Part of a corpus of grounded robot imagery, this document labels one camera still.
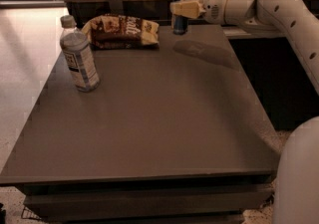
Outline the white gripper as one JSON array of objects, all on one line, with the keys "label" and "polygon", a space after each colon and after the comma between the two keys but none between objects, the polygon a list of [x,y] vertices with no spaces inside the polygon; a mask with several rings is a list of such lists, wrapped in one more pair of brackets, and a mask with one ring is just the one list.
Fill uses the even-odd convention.
[{"label": "white gripper", "polygon": [[196,19],[204,13],[202,17],[206,22],[224,25],[226,3],[227,0],[186,0],[171,2],[169,8],[176,16]]}]

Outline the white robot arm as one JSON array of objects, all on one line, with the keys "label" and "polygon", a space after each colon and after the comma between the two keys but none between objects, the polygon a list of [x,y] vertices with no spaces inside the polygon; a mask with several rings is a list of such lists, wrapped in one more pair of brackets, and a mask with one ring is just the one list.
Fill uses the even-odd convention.
[{"label": "white robot arm", "polygon": [[[302,0],[178,0],[174,16],[236,25],[264,37],[285,37],[319,94],[319,21]],[[272,224],[319,224],[319,117],[288,137],[275,182]]]}]

